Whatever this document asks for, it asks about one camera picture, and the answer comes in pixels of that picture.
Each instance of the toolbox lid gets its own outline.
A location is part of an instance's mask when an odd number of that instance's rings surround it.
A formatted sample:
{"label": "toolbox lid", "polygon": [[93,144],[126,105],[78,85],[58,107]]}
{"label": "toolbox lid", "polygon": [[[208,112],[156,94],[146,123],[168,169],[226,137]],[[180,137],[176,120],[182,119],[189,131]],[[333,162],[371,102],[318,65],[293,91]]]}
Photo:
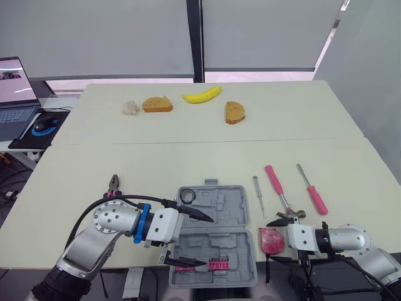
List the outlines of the toolbox lid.
{"label": "toolbox lid", "polygon": [[201,210],[214,222],[198,221],[184,216],[182,228],[245,227],[248,208],[241,185],[219,186],[217,179],[205,179],[204,186],[183,186],[178,190],[179,205]]}

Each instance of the pink hammer handle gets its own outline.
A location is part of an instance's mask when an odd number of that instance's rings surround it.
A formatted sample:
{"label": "pink hammer handle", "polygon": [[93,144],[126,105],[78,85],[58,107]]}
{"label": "pink hammer handle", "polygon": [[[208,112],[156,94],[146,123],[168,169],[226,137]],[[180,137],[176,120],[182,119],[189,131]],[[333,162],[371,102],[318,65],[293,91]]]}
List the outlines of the pink hammer handle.
{"label": "pink hammer handle", "polygon": [[274,189],[278,194],[283,194],[283,188],[281,187],[280,181],[276,177],[276,174],[274,173],[273,167],[271,165],[267,165],[264,167],[264,170],[269,176],[269,179],[271,181],[271,184],[273,185]]}
{"label": "pink hammer handle", "polygon": [[321,196],[316,188],[314,186],[309,186],[307,190],[309,192],[309,195],[311,196],[313,203],[315,204],[316,210],[321,215],[326,215],[328,213],[327,207],[325,205],[325,202],[323,202],[323,200],[321,199]]}

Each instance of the toolbox compartment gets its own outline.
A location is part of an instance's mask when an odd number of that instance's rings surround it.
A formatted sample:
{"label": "toolbox compartment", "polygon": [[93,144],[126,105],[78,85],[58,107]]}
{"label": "toolbox compartment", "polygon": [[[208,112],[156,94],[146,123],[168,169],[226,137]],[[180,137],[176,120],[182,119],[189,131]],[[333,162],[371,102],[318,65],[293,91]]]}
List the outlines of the toolbox compartment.
{"label": "toolbox compartment", "polygon": [[[209,270],[209,265],[203,265],[195,270],[177,271],[171,266],[169,283],[173,288],[252,287],[258,282],[258,273],[252,237],[244,229],[248,221],[245,190],[242,186],[219,186],[217,179],[207,179],[205,184],[181,187],[177,200],[201,210],[214,222],[185,216],[172,256],[206,262],[223,257],[229,262],[229,270]],[[195,192],[190,204],[180,199],[180,192],[185,189]]]}

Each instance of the yellow banana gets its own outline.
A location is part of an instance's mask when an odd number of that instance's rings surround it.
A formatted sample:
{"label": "yellow banana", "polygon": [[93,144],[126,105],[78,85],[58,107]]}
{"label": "yellow banana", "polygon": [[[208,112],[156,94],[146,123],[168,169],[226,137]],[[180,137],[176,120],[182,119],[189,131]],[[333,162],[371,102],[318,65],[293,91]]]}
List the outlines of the yellow banana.
{"label": "yellow banana", "polygon": [[221,86],[216,86],[202,93],[190,94],[190,95],[182,94],[181,96],[189,103],[201,103],[210,100],[213,97],[218,96],[220,92],[221,92]]}

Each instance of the screwdriver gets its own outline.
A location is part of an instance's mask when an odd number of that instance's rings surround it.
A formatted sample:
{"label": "screwdriver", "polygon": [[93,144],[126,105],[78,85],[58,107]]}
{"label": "screwdriver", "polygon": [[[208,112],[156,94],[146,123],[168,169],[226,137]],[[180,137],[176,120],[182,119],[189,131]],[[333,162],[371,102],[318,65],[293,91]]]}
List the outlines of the screwdriver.
{"label": "screwdriver", "polygon": [[308,185],[308,188],[306,188],[306,190],[309,192],[309,195],[312,199],[313,204],[315,204],[315,208],[316,210],[321,214],[321,215],[326,215],[328,213],[327,207],[325,205],[325,202],[323,202],[320,194],[318,193],[318,191],[316,190],[316,188],[314,186],[312,186],[308,179],[305,176],[305,173],[303,172],[303,169],[301,167],[301,164],[297,164],[296,167],[298,168],[299,172],[301,173],[303,179],[305,180],[305,182]]}
{"label": "screwdriver", "polygon": [[264,205],[263,205],[263,199],[262,199],[262,192],[261,192],[261,187],[259,185],[259,180],[257,176],[253,176],[252,177],[252,181],[253,184],[255,186],[255,190],[256,190],[256,196],[259,199],[259,204],[261,205],[261,209],[262,209],[262,213],[263,213],[263,217],[266,219],[266,213],[264,213]]}

